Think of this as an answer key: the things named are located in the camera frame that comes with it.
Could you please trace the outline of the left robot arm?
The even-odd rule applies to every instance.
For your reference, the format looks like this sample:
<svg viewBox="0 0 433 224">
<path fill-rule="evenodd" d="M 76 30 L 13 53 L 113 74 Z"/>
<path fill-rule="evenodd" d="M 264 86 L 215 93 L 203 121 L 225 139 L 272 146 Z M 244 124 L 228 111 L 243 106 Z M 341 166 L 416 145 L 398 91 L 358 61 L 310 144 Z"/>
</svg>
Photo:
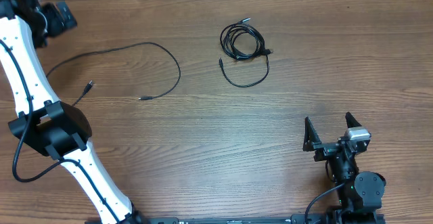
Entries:
<svg viewBox="0 0 433 224">
<path fill-rule="evenodd" d="M 1 0 L 1 65 L 15 101 L 17 118 L 9 122 L 18 138 L 12 173 L 19 182 L 17 166 L 24 144 L 56 166 L 63 166 L 82 187 L 100 217 L 100 223 L 147 223 L 113 182 L 91 141 L 92 130 L 85 115 L 62 102 L 51 88 L 36 50 L 76 27 L 64 2 L 41 5 L 39 0 Z"/>
</svg>

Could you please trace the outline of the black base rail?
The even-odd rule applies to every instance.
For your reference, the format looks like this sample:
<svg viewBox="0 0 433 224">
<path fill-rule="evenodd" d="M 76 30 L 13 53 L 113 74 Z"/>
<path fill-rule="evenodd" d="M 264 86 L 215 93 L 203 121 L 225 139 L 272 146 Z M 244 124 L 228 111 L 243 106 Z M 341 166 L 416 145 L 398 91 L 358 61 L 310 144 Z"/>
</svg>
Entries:
<svg viewBox="0 0 433 224">
<path fill-rule="evenodd" d="M 358 216 L 359 219 L 349 218 L 340 223 L 379 223 L 385 224 L 384 215 L 377 215 L 376 220 L 368 216 Z M 260 218 L 232 218 L 232 219 L 178 219 L 178 218 L 145 218 L 142 215 L 137 219 L 123 220 L 119 223 L 145 223 L 145 224 L 303 224 L 305 217 L 302 214 L 293 214 L 291 217 L 260 217 Z M 308 223 L 324 224 L 337 223 L 325 215 L 309 214 Z"/>
</svg>

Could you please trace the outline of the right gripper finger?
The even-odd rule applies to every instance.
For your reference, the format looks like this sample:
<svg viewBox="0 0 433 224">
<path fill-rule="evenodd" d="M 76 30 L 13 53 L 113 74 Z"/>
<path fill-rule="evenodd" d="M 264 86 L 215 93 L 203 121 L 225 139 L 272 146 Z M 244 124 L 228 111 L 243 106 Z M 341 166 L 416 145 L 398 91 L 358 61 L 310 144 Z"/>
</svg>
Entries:
<svg viewBox="0 0 433 224">
<path fill-rule="evenodd" d="M 359 123 L 350 112 L 345 114 L 345 119 L 348 128 L 361 127 L 361 123 Z"/>
<path fill-rule="evenodd" d="M 309 117 L 304 120 L 305 123 L 305 133 L 304 133 L 304 143 L 302 150 L 305 152 L 311 152 L 315 150 L 317 145 L 321 144 L 321 140 L 314 129 L 314 126 Z"/>
</svg>

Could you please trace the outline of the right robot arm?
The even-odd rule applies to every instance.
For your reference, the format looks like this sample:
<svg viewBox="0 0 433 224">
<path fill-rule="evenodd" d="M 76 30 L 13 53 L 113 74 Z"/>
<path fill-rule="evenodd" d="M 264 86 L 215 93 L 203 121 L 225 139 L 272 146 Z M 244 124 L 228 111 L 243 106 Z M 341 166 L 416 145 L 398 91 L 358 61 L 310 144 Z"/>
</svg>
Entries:
<svg viewBox="0 0 433 224">
<path fill-rule="evenodd" d="M 304 223 L 384 223 L 383 215 L 376 210 L 382 207 L 385 178 L 375 172 L 361 172 L 355 156 L 366 152 L 371 133 L 354 116 L 345 114 L 347 130 L 336 142 L 323 143 L 310 118 L 306 117 L 303 150 L 314 152 L 316 162 L 325 162 L 325 171 L 335 186 L 315 197 L 306 207 Z M 314 203 L 336 192 L 339 205 L 329 207 L 321 215 L 310 216 Z"/>
</svg>

